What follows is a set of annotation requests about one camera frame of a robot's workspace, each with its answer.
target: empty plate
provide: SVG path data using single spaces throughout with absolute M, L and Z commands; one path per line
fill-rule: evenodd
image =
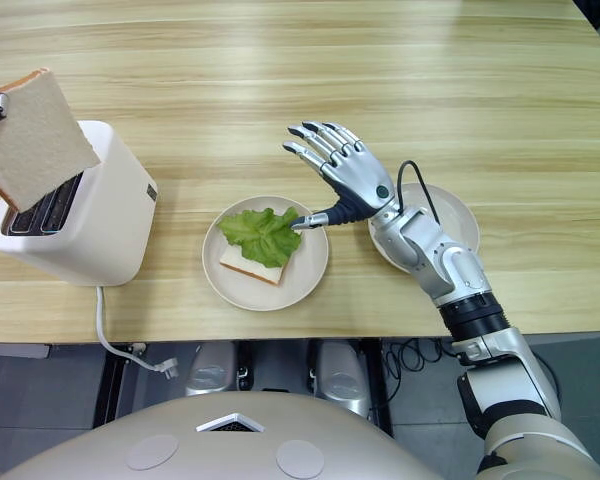
M 295 207 L 298 215 L 312 213 L 288 198 L 252 197 L 231 205 L 211 224 L 202 246 L 202 265 L 213 289 L 227 302 L 247 310 L 279 310 L 302 300 L 320 282 L 329 260 L 329 242 L 323 228 L 298 232 L 302 242 L 285 266 L 279 285 L 270 285 L 220 265 L 220 257 L 229 245 L 217 226 L 222 217 L 266 208 L 282 215 L 289 207 Z
M 478 246 L 480 245 L 480 229 L 478 228 L 476 217 L 474 217 L 471 210 L 469 210 L 469 207 L 454 194 L 447 192 L 440 187 L 427 184 L 427 190 L 429 190 L 431 201 L 436 207 L 440 224 L 445 233 L 457 242 L 460 242 L 477 252 Z M 407 205 L 416 205 L 421 207 L 427 215 L 433 218 L 429 202 L 427 202 L 427 197 L 419 183 L 403 184 L 402 197 L 404 199 L 405 208 Z M 369 221 L 369 233 L 371 234 L 373 244 L 385 260 L 394 267 L 407 272 L 405 268 L 393 262 L 384 251 L 384 248 L 376 241 L 376 229 L 371 225 L 371 221 Z

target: robotic hand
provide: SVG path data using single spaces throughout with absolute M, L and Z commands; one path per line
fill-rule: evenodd
M 524 337 L 509 325 L 476 253 L 450 238 L 422 209 L 396 201 L 385 168 L 345 127 L 304 122 L 289 132 L 316 151 L 295 142 L 285 142 L 284 148 L 307 162 L 340 197 L 333 207 L 300 217 L 291 227 L 370 218 L 378 243 L 438 308 L 460 362 L 473 367 L 458 379 L 458 389 L 471 427 L 486 440 L 478 478 L 526 472 L 538 479 L 556 474 L 600 479 L 600 467 L 560 423 L 556 394 Z M 524 475 L 515 478 L 531 478 Z
M 391 177 L 351 131 L 335 123 L 304 122 L 289 132 L 304 139 L 318 153 L 295 142 L 283 147 L 295 153 L 335 190 L 340 199 L 331 208 L 296 219 L 291 227 L 324 227 L 372 217 L 395 196 Z

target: white toaster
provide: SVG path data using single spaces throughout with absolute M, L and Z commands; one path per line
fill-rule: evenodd
M 74 285 L 121 285 L 140 269 L 158 187 L 110 125 L 78 123 L 101 163 L 27 212 L 0 200 L 0 251 Z

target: gray floor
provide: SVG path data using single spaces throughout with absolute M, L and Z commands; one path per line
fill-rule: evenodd
M 92 428 L 104 358 L 99 345 L 0 357 L 1 472 Z
M 128 368 L 121 411 L 130 413 L 179 397 L 195 346 L 151 345 L 148 360 L 176 355 L 182 375 L 169 381 Z M 565 423 L 600 463 L 600 338 L 559 343 L 543 340 L 533 348 L 557 372 Z M 276 359 L 295 370 L 304 361 L 300 351 L 301 343 L 280 342 L 267 348 L 260 360 Z M 104 352 L 97 345 L 54 347 L 50 358 L 44 360 L 0 357 L 1 471 L 91 428 L 103 365 Z M 473 478 L 482 456 L 482 442 L 466 424 L 455 389 L 461 371 L 455 360 L 445 357 L 427 364 L 422 372 L 405 372 L 391 403 L 396 440 L 451 480 Z M 275 375 L 259 381 L 256 389 L 288 384 Z M 293 391 L 305 388 L 302 377 L 296 383 Z

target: lettuce leaf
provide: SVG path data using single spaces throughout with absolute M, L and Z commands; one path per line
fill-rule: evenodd
M 260 262 L 265 267 L 284 267 L 291 254 L 300 246 L 302 237 L 289 228 L 298 212 L 289 207 L 283 215 L 273 209 L 262 212 L 245 210 L 236 215 L 226 215 L 218 227 L 230 245 L 240 245 L 242 256 Z

